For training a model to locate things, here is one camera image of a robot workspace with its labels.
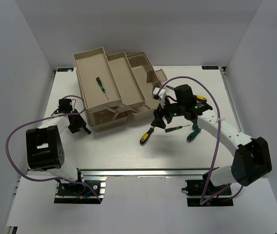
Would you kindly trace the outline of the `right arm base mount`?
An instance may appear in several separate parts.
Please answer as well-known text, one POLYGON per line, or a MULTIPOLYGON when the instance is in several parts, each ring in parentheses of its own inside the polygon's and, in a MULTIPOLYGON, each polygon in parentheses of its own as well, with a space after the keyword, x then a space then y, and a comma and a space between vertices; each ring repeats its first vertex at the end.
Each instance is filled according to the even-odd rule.
POLYGON ((181 191, 186 194, 188 207, 232 207, 234 205, 231 188, 227 185, 215 187, 208 185, 204 199, 212 196, 213 194, 223 190, 222 193, 215 195, 205 204, 200 205, 200 199, 204 189, 205 182, 203 180, 186 180, 185 187, 181 191))

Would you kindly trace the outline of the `yellow-black screwdriver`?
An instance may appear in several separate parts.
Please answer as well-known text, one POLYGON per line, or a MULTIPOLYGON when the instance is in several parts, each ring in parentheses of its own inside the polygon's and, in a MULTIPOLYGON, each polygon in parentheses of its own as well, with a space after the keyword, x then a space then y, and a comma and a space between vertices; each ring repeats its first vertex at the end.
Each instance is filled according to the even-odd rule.
POLYGON ((140 138, 139 143, 140 145, 144 145, 146 144, 146 142, 148 141, 148 139, 150 138, 151 134, 154 132, 155 128, 154 127, 150 127, 149 130, 140 138))

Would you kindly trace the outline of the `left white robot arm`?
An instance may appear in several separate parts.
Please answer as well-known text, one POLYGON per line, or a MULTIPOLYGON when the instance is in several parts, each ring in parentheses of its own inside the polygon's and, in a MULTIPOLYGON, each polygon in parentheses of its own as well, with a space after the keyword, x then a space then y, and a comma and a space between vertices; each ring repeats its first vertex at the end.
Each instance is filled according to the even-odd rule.
POLYGON ((30 169, 47 171, 64 183, 70 180, 69 189, 79 195, 85 190, 85 182, 80 170, 65 161, 60 135, 66 128, 73 134, 80 129, 91 133, 81 115, 50 119, 38 128, 26 131, 27 162, 30 169))

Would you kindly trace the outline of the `yellow-black file tool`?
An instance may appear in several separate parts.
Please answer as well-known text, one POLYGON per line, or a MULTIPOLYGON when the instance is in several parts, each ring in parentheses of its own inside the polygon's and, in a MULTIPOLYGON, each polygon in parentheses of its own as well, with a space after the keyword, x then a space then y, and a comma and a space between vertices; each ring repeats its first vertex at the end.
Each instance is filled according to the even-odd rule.
MULTIPOLYGON (((171 90, 173 90, 173 91, 175 90, 174 87, 169 86, 169 85, 166 85, 166 88, 171 89, 171 90)), ((193 97, 195 97, 197 101, 204 101, 204 102, 207 101, 207 98, 205 98, 205 97, 203 97, 203 96, 193 95, 193 97)))

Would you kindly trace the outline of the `beige tool box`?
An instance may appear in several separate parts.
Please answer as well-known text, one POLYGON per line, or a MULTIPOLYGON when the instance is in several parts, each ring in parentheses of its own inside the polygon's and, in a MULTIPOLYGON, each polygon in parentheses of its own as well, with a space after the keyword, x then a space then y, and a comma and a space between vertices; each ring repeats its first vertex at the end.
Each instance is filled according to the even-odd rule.
POLYGON ((74 54, 81 96, 88 125, 99 133, 127 123, 129 116, 139 121, 153 117, 158 101, 152 93, 167 80, 155 70, 144 52, 109 55, 100 47, 74 54), (100 80, 109 99, 99 87, 100 80))

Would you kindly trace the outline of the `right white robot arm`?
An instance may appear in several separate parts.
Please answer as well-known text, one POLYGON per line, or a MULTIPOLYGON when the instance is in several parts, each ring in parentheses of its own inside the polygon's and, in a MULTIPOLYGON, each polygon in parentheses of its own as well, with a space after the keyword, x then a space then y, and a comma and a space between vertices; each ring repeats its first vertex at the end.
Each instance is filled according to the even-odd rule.
POLYGON ((234 157, 231 165, 214 169, 210 178, 203 181, 206 193, 215 194, 225 184, 239 183, 247 187, 271 172, 268 142, 264 138, 253 138, 221 120, 206 101, 193 94, 189 85, 177 86, 173 91, 176 100, 170 102, 164 89, 153 90, 153 98, 160 100, 160 104, 154 110, 151 125, 165 129, 174 117, 184 117, 218 138, 234 157))

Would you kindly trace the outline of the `small green-black screwdriver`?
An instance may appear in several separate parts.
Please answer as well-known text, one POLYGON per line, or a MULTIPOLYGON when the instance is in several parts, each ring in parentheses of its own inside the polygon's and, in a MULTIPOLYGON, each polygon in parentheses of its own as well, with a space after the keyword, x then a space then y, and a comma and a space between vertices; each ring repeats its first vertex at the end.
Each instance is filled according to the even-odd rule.
POLYGON ((173 131, 182 129, 182 128, 187 127, 187 126, 190 126, 190 125, 188 124, 188 125, 184 125, 184 126, 176 126, 176 127, 166 128, 165 133, 173 132, 173 131))
POLYGON ((103 84, 102 84, 102 82, 100 80, 100 77, 97 77, 96 81, 97 81, 99 87, 101 88, 102 92, 105 94, 106 98, 109 99, 107 94, 106 94, 106 90, 105 90, 105 88, 104 88, 104 86, 103 86, 103 84))

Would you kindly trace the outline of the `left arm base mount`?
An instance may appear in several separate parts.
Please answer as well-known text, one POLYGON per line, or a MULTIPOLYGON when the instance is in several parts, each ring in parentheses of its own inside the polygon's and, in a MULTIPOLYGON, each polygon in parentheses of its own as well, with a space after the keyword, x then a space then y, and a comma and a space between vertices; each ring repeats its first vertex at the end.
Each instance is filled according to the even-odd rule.
MULTIPOLYGON (((100 200, 103 200, 106 179, 87 178, 85 183, 88 184, 100 200)), ((57 183, 54 203, 56 204, 100 204, 101 201, 93 194, 93 192, 84 185, 72 183, 57 183)))

